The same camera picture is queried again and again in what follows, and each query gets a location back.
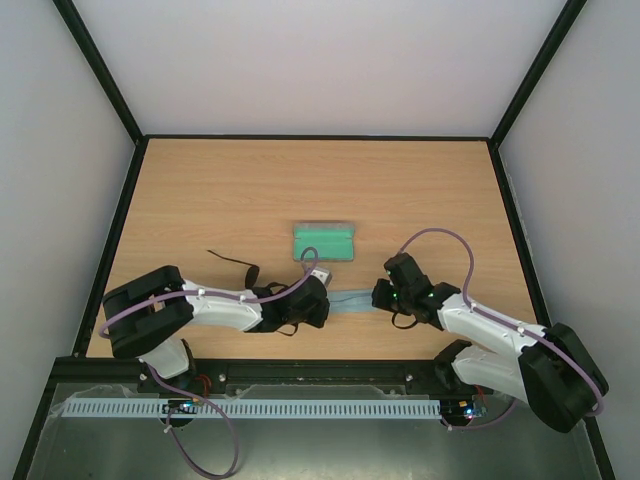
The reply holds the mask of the light blue cleaning cloth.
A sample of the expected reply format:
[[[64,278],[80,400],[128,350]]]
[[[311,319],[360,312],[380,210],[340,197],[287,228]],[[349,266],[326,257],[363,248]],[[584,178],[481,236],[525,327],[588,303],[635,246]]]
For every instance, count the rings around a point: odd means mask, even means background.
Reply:
[[[371,289],[330,291],[328,300],[331,315],[375,311],[375,307],[372,305]]]

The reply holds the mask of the grey glasses case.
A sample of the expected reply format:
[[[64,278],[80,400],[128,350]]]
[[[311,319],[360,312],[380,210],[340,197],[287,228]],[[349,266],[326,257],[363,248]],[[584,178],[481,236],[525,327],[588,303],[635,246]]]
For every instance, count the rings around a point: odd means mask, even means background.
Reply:
[[[313,247],[318,260],[325,262],[351,262],[355,257],[355,225],[352,222],[311,221],[293,225],[294,260],[301,259],[303,251]]]

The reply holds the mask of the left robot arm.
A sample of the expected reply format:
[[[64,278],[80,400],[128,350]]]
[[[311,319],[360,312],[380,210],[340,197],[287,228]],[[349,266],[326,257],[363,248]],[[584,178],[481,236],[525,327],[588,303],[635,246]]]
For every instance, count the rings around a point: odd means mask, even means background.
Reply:
[[[300,324],[322,328],[328,318],[329,270],[311,266],[291,286],[272,282],[240,291],[207,288],[184,279],[167,265],[130,281],[103,298],[105,322],[99,336],[117,359],[137,359],[143,374],[188,389],[197,373],[188,342],[178,332],[193,324],[243,333],[280,332]]]

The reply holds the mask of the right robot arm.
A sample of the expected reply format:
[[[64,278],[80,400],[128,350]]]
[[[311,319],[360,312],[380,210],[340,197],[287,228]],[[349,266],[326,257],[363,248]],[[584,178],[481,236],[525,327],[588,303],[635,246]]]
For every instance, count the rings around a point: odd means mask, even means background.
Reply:
[[[569,326],[529,324],[478,304],[453,285],[432,283],[406,252],[387,260],[384,269],[373,307],[457,337],[436,357],[443,389],[487,387],[525,403],[562,433],[600,412],[608,382]]]

